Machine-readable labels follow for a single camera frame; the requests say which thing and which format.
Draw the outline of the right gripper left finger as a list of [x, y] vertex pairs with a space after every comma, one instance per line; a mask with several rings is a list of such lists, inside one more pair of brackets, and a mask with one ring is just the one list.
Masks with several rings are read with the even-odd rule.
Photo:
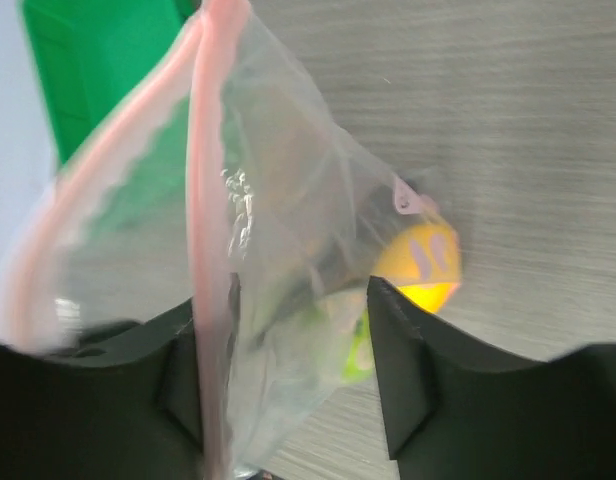
[[0, 479], [200, 479], [192, 304], [31, 356], [0, 344]]

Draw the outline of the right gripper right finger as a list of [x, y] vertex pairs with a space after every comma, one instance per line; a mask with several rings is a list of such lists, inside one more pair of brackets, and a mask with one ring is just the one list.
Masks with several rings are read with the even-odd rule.
[[616, 479], [616, 343], [499, 349], [386, 280], [367, 291], [389, 457], [403, 479]]

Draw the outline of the clear zip top bag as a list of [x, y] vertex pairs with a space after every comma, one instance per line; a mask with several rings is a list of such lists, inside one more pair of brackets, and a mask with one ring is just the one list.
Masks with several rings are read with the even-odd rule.
[[[178, 101], [188, 101], [183, 240], [91, 233]], [[204, 474], [266, 457], [341, 384], [319, 302], [366, 294], [405, 230], [447, 224], [332, 118], [247, 1], [207, 1], [164, 60], [81, 147], [15, 253], [9, 341], [43, 353], [77, 326], [172, 295], [192, 302]], [[75, 323], [63, 314], [70, 306]]]

